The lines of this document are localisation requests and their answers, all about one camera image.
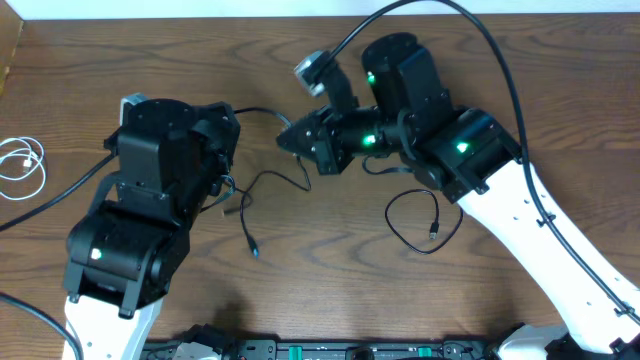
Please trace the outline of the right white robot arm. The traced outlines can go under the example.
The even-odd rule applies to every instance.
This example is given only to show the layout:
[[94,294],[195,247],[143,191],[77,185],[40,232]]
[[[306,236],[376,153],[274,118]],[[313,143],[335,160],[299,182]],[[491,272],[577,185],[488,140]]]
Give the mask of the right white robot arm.
[[336,60],[317,51],[295,69],[326,95],[278,136],[278,145],[341,173],[363,155],[398,154],[415,178],[490,230],[551,300],[559,326],[524,325],[492,346],[494,359],[635,359],[639,290],[617,271],[546,191],[520,145],[490,114],[455,106],[430,52],[410,33],[363,52],[375,104],[362,107]]

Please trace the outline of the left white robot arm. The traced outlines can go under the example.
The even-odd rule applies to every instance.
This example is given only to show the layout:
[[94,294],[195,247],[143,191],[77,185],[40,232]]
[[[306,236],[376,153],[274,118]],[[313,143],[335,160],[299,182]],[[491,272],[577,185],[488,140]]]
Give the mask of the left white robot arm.
[[240,124],[225,102],[122,98],[104,145],[119,159],[67,240],[63,356],[137,359],[206,199],[227,181]]

